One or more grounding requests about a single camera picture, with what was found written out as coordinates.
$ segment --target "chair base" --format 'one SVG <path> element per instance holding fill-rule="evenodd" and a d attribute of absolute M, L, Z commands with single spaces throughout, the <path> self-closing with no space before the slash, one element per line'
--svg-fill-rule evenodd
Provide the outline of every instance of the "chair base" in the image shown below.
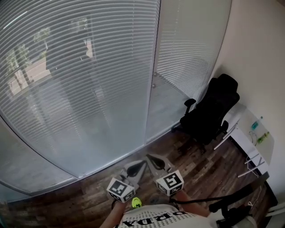
<path fill-rule="evenodd" d="M 173 127 L 171 129 L 172 133 L 174 133 L 176 131 L 180 131 L 180 132 L 188 134 L 183 128 L 180 128 L 180 127 Z M 195 140 L 192 137 L 190 137 L 181 147 L 178 148 L 178 151 L 183 155 L 186 154 L 187 150 L 189 150 L 192 147 L 191 144 L 193 141 L 195 141 Z M 205 146 L 202 143 L 197 142 L 197 146 L 198 146 L 198 148 L 202 154 L 204 154 L 206 152 Z"/>

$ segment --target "desk item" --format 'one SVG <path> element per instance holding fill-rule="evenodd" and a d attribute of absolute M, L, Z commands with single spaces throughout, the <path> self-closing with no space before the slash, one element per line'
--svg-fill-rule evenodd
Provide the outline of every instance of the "desk item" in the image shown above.
<path fill-rule="evenodd" d="M 269 131 L 267 133 L 264 133 L 258 140 L 257 143 L 261 144 L 263 142 L 263 140 L 265 140 L 267 138 L 267 136 L 269 135 Z"/>
<path fill-rule="evenodd" d="M 255 130 L 258 127 L 259 122 L 263 119 L 263 117 L 261 116 L 259 120 L 255 121 L 252 125 L 251 128 L 252 130 Z"/>

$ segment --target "window blind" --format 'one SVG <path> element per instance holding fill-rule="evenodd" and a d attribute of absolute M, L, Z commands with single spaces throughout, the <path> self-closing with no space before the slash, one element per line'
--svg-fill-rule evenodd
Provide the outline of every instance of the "window blind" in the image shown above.
<path fill-rule="evenodd" d="M 144 144 L 159 0 L 2 0 L 0 114 L 83 177 Z"/>
<path fill-rule="evenodd" d="M 162 1 L 148 139 L 184 116 L 187 99 L 198 101 L 218 56 L 230 7 L 231 0 Z"/>
<path fill-rule="evenodd" d="M 75 178 L 32 151 L 0 122 L 0 184 L 29 194 L 75 181 Z"/>

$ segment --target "wooden floor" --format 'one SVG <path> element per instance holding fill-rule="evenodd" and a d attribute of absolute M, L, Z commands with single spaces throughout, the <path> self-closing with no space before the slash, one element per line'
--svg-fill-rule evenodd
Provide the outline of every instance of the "wooden floor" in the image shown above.
<path fill-rule="evenodd" d="M 41 196 L 2 205 L 0 214 L 8 227 L 99 227 L 110 212 L 112 201 L 106 196 L 105 189 L 111 177 L 116 176 L 125 163 L 142 159 L 147 153 L 167 156 L 181 172 L 185 181 L 184 188 L 193 199 L 228 195 L 257 178 L 253 173 L 236 177 L 246 171 L 247 166 L 244 165 L 245 157 L 229 139 L 215 151 L 213 147 L 217 141 L 213 141 L 203 155 L 193 143 L 189 152 L 181 156 L 177 148 L 186 140 L 187 136 L 182 133 L 167 133 L 121 162 L 88 178 Z M 149 197 L 153 194 L 162 194 L 152 182 L 148 170 L 140 186 L 137 196 L 143 204 L 148 204 Z M 244 198 L 238 205 L 247 204 L 248 201 L 253 203 L 259 191 L 258 189 Z M 264 215 L 275 204 L 274 196 L 264 185 L 251 210 L 259 227 L 266 226 Z"/>

